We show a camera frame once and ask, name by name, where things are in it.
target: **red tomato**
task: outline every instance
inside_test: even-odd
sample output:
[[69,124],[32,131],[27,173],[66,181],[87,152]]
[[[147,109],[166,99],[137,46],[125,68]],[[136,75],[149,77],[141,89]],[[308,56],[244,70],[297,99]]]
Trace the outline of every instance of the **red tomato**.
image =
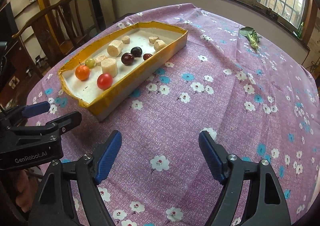
[[101,74],[98,77],[97,85],[100,89],[106,90],[111,87],[112,81],[113,81],[113,78],[110,74],[108,73]]
[[90,69],[88,66],[80,65],[76,68],[76,77],[79,80],[86,80],[90,75]]

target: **television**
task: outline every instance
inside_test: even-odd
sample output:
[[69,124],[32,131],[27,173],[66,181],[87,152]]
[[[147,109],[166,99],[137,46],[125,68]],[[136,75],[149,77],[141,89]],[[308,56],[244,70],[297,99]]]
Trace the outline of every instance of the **television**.
[[0,42],[8,42],[8,47],[10,47],[12,35],[18,31],[9,2],[0,10]]

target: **orange tomato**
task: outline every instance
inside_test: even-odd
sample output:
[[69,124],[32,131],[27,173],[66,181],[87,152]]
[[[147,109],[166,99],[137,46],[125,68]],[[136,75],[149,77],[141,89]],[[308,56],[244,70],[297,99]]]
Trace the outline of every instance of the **orange tomato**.
[[76,77],[79,80],[86,80],[88,79],[90,75],[90,69],[88,68],[88,66],[85,65],[80,65],[76,68]]

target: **yellow box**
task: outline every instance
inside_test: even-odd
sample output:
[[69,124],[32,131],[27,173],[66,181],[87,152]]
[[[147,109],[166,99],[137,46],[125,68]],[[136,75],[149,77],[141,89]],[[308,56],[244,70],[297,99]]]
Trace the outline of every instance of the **yellow box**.
[[[66,84],[63,73],[65,71],[74,70],[79,66],[79,62],[84,62],[98,49],[102,48],[111,41],[126,35],[126,33],[132,33],[140,29],[155,28],[163,31],[171,31],[174,33],[181,34],[179,38],[168,44],[165,48],[155,53],[148,60],[139,64],[130,73],[120,79],[118,82],[113,84],[109,89],[103,91],[97,96],[91,103],[76,97],[69,89]],[[77,55],[70,59],[69,62],[65,63],[62,68],[58,71],[60,81],[62,83],[63,90],[71,97],[78,100],[79,105],[88,109],[93,115],[97,117],[99,121],[104,120],[128,95],[137,88],[143,81],[145,81],[156,69],[161,67],[167,62],[172,56],[174,56],[179,50],[185,47],[188,38],[188,31],[180,27],[172,26],[160,22],[146,22],[136,23],[134,25],[122,28],[109,35],[106,35],[99,40],[89,44],[87,47],[82,49]]]

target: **table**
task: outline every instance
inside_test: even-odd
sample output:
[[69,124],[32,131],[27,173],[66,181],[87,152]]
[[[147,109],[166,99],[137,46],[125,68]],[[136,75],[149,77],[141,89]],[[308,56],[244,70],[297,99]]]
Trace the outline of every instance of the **table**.
[[[204,225],[222,187],[199,149],[202,130],[243,160],[269,160],[292,222],[299,219],[313,194],[320,162],[319,98],[310,73],[265,38],[254,51],[238,34],[241,25],[192,4],[128,16],[84,46],[147,21],[189,30],[187,45],[103,123],[61,90],[57,71],[80,48],[30,92],[29,104],[47,100],[51,108],[29,124],[44,125],[74,110],[82,113],[81,125],[62,138],[63,162],[91,153],[113,130],[122,133],[118,157],[99,186],[110,215],[122,226]],[[86,224],[76,184],[72,187],[79,219]],[[239,222],[245,200],[241,196],[233,224]]]

